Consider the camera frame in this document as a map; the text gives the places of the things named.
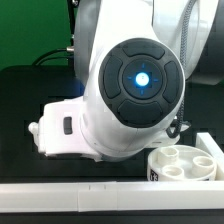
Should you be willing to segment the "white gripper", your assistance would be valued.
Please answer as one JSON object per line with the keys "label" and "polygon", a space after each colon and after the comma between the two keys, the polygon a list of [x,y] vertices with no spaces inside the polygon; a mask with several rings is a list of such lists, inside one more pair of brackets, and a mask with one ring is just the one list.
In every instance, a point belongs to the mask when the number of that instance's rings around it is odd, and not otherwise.
{"label": "white gripper", "polygon": [[38,151],[46,156],[80,154],[94,160],[100,154],[84,139],[80,129],[81,98],[49,103],[38,123]]}

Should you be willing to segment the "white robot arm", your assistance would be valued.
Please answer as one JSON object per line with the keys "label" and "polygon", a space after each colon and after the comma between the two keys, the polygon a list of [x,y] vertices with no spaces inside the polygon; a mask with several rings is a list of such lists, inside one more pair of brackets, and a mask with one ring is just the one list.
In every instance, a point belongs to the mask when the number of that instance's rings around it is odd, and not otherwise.
{"label": "white robot arm", "polygon": [[169,143],[218,2],[81,0],[74,67],[84,93],[45,106],[39,152],[116,161]]}

